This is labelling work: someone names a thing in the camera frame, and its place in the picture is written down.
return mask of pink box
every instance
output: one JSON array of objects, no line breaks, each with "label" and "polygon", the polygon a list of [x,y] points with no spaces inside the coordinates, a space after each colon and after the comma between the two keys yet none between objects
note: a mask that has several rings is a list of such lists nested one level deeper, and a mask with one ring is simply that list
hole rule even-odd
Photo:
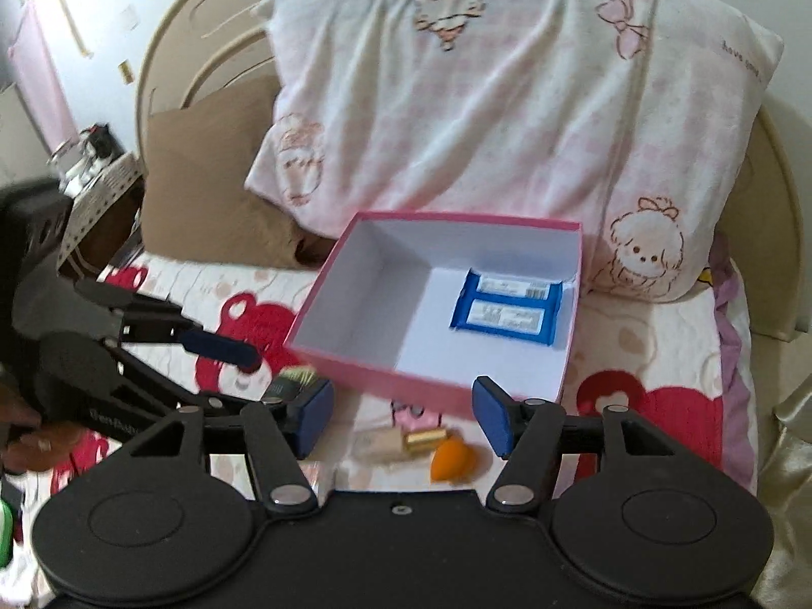
[{"label": "pink box", "polygon": [[[581,280],[575,222],[462,213],[359,213],[285,341],[340,387],[472,418],[488,375],[517,398],[558,401]],[[468,273],[563,282],[555,341],[451,329]]]}]

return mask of orange makeup sponge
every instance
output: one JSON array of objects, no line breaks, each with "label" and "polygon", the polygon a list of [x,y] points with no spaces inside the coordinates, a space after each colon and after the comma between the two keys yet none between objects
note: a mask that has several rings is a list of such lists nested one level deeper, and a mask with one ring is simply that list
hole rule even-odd
[{"label": "orange makeup sponge", "polygon": [[460,482],[477,466],[477,453],[456,435],[437,447],[431,459],[431,482]]}]

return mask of round black pad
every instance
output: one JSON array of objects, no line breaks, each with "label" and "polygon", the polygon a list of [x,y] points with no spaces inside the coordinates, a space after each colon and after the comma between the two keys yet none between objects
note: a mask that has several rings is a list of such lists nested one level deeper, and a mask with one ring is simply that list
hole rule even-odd
[{"label": "round black pad", "polygon": [[240,493],[202,469],[172,458],[117,458],[51,498],[31,538],[58,589],[131,606],[202,591],[252,535]]},{"label": "round black pad", "polygon": [[127,492],[107,498],[90,513],[90,530],[100,541],[117,547],[153,545],[184,523],[176,499],[154,492]]},{"label": "round black pad", "polygon": [[624,596],[695,606],[752,582],[772,548],[756,498],[690,461],[612,468],[565,491],[552,533],[586,575]]}]

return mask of pink curtain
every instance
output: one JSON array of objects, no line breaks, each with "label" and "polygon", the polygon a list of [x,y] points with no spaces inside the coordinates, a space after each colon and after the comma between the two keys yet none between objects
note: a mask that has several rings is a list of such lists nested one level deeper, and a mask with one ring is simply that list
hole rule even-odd
[{"label": "pink curtain", "polygon": [[34,0],[23,9],[23,20],[8,56],[20,93],[51,152],[79,133],[56,75]]}]

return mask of red bear print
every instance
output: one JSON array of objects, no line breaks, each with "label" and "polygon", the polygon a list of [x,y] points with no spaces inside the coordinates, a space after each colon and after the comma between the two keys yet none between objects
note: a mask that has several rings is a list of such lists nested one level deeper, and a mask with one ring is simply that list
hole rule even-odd
[{"label": "red bear print", "polygon": [[83,474],[107,458],[109,450],[110,443],[105,437],[92,430],[85,431],[82,439],[71,451],[71,459],[54,466],[54,472],[51,474],[51,494],[63,490],[77,473]]},{"label": "red bear print", "polygon": [[244,398],[262,396],[273,376],[286,366],[299,364],[299,359],[283,347],[294,317],[293,311],[281,304],[257,304],[253,293],[230,297],[220,310],[217,333],[256,346],[262,356],[262,365],[256,372],[248,374],[230,364],[198,357],[195,364],[197,386],[201,391],[222,391]]},{"label": "red bear print", "polygon": [[[722,397],[710,400],[700,391],[663,386],[646,391],[626,371],[601,371],[578,387],[578,414],[596,416],[606,405],[628,405],[713,466],[722,467]],[[578,459],[576,481],[595,472],[592,455]]]},{"label": "red bear print", "polygon": [[136,293],[147,280],[147,268],[140,265],[130,265],[127,268],[117,268],[110,271],[105,278],[105,284],[120,286]]}]

